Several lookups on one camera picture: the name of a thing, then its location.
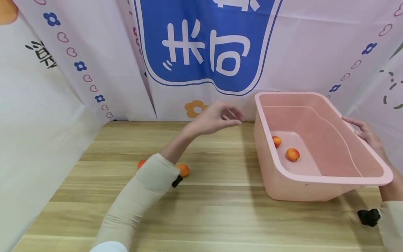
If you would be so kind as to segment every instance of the white sleeve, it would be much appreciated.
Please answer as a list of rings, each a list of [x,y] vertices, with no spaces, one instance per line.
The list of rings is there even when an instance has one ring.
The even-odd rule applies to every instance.
[[[403,201],[386,201],[380,210],[378,221],[383,244],[388,252],[400,252],[403,248]]]
[[[120,242],[104,242],[91,249],[90,252],[127,252],[127,249]]]

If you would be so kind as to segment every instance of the apricot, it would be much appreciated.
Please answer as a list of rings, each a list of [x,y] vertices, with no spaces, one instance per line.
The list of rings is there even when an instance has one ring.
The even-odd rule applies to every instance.
[[[179,174],[181,177],[186,177],[187,175],[189,175],[189,167],[185,164],[176,164],[176,168],[179,169]]]
[[[140,169],[143,166],[144,163],[145,163],[144,159],[140,160],[140,162],[137,164],[137,169]]]
[[[289,148],[285,152],[285,156],[288,158],[288,160],[295,162],[297,161],[297,159],[299,159],[299,152],[297,151],[297,149]]]
[[[274,142],[274,146],[276,146],[276,148],[278,148],[281,144],[281,138],[279,138],[278,136],[274,136],[272,137],[273,142]]]

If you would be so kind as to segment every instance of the wrist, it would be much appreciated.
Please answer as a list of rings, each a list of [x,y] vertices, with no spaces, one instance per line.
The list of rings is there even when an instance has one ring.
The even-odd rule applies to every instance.
[[[190,122],[188,123],[181,131],[181,135],[184,138],[188,138],[188,139],[195,139],[196,137],[200,136],[201,133],[200,131],[197,129],[195,122]]]

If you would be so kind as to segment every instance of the wooden table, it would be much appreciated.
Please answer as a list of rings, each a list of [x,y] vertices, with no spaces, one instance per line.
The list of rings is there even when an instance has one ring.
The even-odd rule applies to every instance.
[[[158,152],[184,125],[107,124],[13,252],[88,252],[137,162]],[[180,162],[191,174],[147,212],[132,251],[385,251],[378,228],[361,225],[356,215],[380,205],[376,187],[324,203],[269,198],[253,123],[196,139]]]

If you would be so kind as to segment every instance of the person's right hand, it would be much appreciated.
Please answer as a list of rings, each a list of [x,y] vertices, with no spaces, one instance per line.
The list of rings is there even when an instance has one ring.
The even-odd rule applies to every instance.
[[[209,135],[221,129],[242,124],[244,113],[230,102],[215,102],[208,106],[185,130],[193,135]]]
[[[349,117],[343,117],[343,120],[359,127],[361,131],[355,131],[357,136],[364,139],[383,160],[387,160],[387,156],[380,141],[380,138],[371,130],[371,128],[365,122]]]

